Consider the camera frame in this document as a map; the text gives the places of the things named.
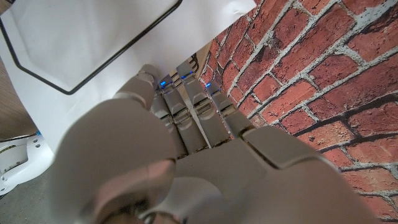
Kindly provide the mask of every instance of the paper sheet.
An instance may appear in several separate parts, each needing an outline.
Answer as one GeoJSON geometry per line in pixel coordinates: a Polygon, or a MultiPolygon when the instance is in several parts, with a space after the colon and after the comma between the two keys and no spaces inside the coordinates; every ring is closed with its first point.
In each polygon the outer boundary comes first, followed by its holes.
{"type": "MultiPolygon", "coordinates": [[[[70,88],[175,1],[130,2],[16,1],[1,19],[21,64],[70,88]]],[[[0,56],[22,104],[56,152],[65,131],[110,99],[143,64],[167,75],[254,6],[252,0],[183,0],[168,18],[70,96],[19,70],[2,35],[0,56]]]]}

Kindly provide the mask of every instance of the white plastic object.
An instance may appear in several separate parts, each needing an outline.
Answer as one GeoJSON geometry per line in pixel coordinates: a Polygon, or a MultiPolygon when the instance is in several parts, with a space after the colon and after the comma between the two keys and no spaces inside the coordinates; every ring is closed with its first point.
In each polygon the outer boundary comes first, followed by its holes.
{"type": "MultiPolygon", "coordinates": [[[[34,57],[35,61],[31,60],[30,63],[45,70],[48,75],[58,68],[62,71],[57,74],[83,74],[96,67],[102,58],[109,56],[108,51],[114,52],[134,35],[126,33],[127,27],[134,26],[131,20],[119,17],[121,12],[118,10],[124,10],[120,6],[124,2],[126,1],[16,1],[1,15],[1,19],[18,57],[24,58],[26,48],[22,43],[28,43],[27,47],[31,46],[32,49],[29,50],[32,51],[29,51],[31,56],[26,55],[25,58],[34,57]],[[98,8],[99,4],[106,4],[107,7],[98,8]],[[46,28],[44,24],[56,26],[46,28]],[[89,45],[80,48],[81,43],[77,39],[86,40],[85,43],[89,45]],[[45,51],[42,52],[39,47],[44,47],[45,51]],[[98,61],[93,60],[95,55],[100,55],[98,61]]],[[[129,11],[129,14],[139,18],[137,21],[145,21],[141,24],[143,27],[173,4],[173,1],[163,3],[155,0],[132,2],[137,7],[136,10],[129,11]]],[[[22,104],[56,153],[68,128],[92,107],[112,98],[144,64],[153,65],[165,76],[254,6],[253,0],[183,0],[169,17],[70,96],[17,68],[2,35],[0,56],[22,104]]]]}
{"type": "Polygon", "coordinates": [[[2,170],[2,176],[0,177],[0,195],[8,193],[18,184],[39,176],[50,167],[54,160],[54,153],[41,134],[9,141],[6,144],[8,146],[16,145],[16,147],[4,152],[4,154],[0,154],[0,167],[2,167],[5,161],[16,161],[23,158],[24,153],[27,155],[27,160],[25,162],[21,161],[21,164],[6,172],[2,170]]]}

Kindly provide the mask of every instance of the floor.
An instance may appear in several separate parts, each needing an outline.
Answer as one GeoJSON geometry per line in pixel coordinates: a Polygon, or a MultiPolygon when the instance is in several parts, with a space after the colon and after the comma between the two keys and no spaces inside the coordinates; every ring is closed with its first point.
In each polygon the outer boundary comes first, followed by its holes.
{"type": "Polygon", "coordinates": [[[15,187],[0,199],[0,224],[49,223],[46,215],[47,172],[15,187]]]}

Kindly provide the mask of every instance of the brick wall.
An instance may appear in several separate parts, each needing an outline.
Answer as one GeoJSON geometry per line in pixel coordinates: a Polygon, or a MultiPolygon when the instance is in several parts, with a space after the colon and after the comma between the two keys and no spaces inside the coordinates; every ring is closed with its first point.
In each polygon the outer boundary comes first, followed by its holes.
{"type": "Polygon", "coordinates": [[[256,0],[200,75],[322,152],[384,222],[398,222],[397,1],[256,0]]]}

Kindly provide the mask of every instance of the wooden surface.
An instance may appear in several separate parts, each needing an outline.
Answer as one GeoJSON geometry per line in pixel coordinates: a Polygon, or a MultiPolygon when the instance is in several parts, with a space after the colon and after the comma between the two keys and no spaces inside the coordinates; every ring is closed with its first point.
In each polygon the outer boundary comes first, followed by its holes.
{"type": "MultiPolygon", "coordinates": [[[[8,2],[0,0],[0,13],[9,6],[8,2]]],[[[36,131],[35,124],[19,100],[6,69],[0,61],[0,139],[33,134],[36,131]]]]}

